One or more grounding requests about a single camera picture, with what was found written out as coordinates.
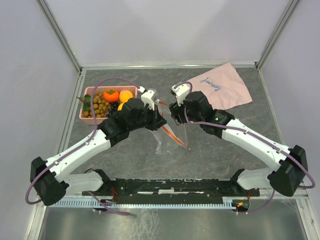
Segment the clear zip top bag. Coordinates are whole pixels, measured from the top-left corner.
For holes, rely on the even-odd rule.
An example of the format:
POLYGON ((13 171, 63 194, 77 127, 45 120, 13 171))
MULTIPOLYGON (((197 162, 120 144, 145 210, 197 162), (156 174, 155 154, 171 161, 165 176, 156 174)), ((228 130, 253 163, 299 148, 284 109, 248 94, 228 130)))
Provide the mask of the clear zip top bag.
POLYGON ((184 124, 178 124, 172 118, 169 105, 163 101, 156 99, 156 106, 160 115, 167 121, 157 131, 152 131, 155 141, 157 155, 171 154, 178 147, 188 148, 187 131, 184 124))

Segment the yellow orange fruit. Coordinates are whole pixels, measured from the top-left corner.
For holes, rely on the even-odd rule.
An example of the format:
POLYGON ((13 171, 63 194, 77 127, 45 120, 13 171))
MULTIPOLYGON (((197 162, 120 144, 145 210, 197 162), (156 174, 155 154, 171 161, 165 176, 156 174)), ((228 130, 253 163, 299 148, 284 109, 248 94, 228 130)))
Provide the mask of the yellow orange fruit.
POLYGON ((122 110, 122 108, 123 108, 123 106, 124 106, 124 102, 122 102, 122 103, 120 103, 119 105, 118 105, 118 107, 117 107, 117 110, 118 111, 121 111, 122 110))

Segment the yellow peach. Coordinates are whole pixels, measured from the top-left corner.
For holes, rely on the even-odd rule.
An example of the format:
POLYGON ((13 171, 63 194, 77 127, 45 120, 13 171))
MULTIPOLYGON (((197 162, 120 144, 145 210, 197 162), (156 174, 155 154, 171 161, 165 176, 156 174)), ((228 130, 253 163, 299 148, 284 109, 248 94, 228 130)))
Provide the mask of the yellow peach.
POLYGON ((134 97, 134 94, 129 90, 122 90, 119 93, 119 100, 121 103, 126 103, 129 99, 133 97, 134 97))

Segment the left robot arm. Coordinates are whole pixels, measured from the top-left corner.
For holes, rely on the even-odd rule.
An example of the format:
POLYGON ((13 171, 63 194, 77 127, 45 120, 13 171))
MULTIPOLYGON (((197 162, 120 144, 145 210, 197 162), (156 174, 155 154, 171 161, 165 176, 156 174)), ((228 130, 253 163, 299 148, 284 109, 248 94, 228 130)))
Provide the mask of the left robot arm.
POLYGON ((35 189, 39 201, 51 206, 66 194, 84 191, 106 195, 111 183, 99 170, 73 174, 73 170, 95 155, 127 139, 130 132, 145 128, 157 131, 167 123, 157 107, 150 109, 142 100, 132 98, 120 111, 98 124, 93 131, 67 150, 47 159, 33 159, 30 168, 30 188, 35 189))

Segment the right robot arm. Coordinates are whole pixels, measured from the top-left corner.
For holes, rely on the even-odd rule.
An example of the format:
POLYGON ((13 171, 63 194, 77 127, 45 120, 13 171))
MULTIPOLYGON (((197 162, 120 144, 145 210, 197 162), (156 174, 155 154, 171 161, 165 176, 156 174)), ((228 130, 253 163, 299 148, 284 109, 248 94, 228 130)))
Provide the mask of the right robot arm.
POLYGON ((214 109, 201 91, 173 88, 171 93, 176 101, 169 109, 178 124, 199 125, 207 134, 236 144, 266 164, 266 168, 238 170, 229 183, 231 193, 240 196, 247 190, 272 188, 292 197, 300 188, 308 172, 303 147, 289 147, 253 131, 227 111, 214 109))

